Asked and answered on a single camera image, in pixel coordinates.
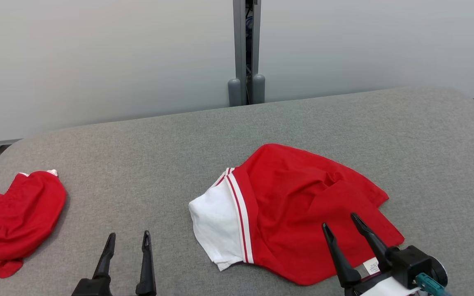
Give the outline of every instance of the white panel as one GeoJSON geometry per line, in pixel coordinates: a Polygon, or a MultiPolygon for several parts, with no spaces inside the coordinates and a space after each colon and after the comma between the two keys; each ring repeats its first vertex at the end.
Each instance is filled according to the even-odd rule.
{"type": "Polygon", "coordinates": [[[406,85],[474,97],[474,1],[262,0],[266,101],[406,85]]]}
{"type": "Polygon", "coordinates": [[[0,141],[229,105],[231,1],[0,0],[0,141]]]}

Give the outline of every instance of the red fabric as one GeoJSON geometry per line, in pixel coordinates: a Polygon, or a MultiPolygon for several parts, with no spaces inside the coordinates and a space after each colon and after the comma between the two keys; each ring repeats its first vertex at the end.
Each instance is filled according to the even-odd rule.
{"type": "Polygon", "coordinates": [[[388,246],[404,241],[378,210],[387,194],[356,171],[325,157],[267,144],[233,175],[248,212],[254,264],[297,284],[315,284],[336,274],[323,223],[353,266],[374,254],[356,230],[352,212],[388,246]]]}
{"type": "Polygon", "coordinates": [[[49,172],[18,174],[0,194],[0,278],[10,277],[51,234],[66,193],[49,172]]]}

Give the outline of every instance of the gray fabric surface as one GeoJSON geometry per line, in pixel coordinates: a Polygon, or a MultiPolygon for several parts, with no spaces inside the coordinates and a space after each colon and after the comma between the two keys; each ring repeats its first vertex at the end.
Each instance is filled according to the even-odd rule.
{"type": "Polygon", "coordinates": [[[0,192],[17,172],[57,169],[68,200],[53,235],[0,296],[67,296],[117,235],[111,290],[132,295],[150,230],[159,295],[341,296],[335,277],[298,287],[260,267],[219,272],[195,240],[188,202],[226,167],[275,142],[361,172],[380,207],[443,262],[455,295],[474,296],[474,101],[446,88],[399,88],[64,129],[0,157],[0,192]]]}

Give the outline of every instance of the white fabric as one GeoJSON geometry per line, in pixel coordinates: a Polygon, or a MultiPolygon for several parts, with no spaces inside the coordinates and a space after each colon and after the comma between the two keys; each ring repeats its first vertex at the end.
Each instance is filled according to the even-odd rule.
{"type": "Polygon", "coordinates": [[[363,296],[408,296],[418,290],[420,290],[420,288],[408,290],[395,280],[395,278],[388,277],[377,283],[369,291],[363,293],[363,296]]]}
{"type": "Polygon", "coordinates": [[[222,180],[214,185],[192,200],[189,208],[195,237],[211,261],[223,271],[231,264],[243,261],[243,251],[239,218],[228,182],[222,180]]]}
{"type": "MultiPolygon", "coordinates": [[[[57,171],[57,170],[47,170],[46,172],[47,172],[47,173],[51,173],[51,174],[53,174],[53,175],[55,175],[55,176],[58,176],[58,171],[57,171]]],[[[19,173],[19,174],[24,175],[24,176],[26,176],[26,177],[30,176],[30,175],[27,174],[27,173],[19,173]]]]}

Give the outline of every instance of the clothing label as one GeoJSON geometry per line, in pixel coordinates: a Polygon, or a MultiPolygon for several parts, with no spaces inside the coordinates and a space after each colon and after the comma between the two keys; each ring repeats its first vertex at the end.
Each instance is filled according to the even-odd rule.
{"type": "Polygon", "coordinates": [[[365,261],[363,266],[365,266],[365,269],[370,275],[380,272],[380,268],[378,268],[378,259],[376,259],[376,257],[365,261]]]}

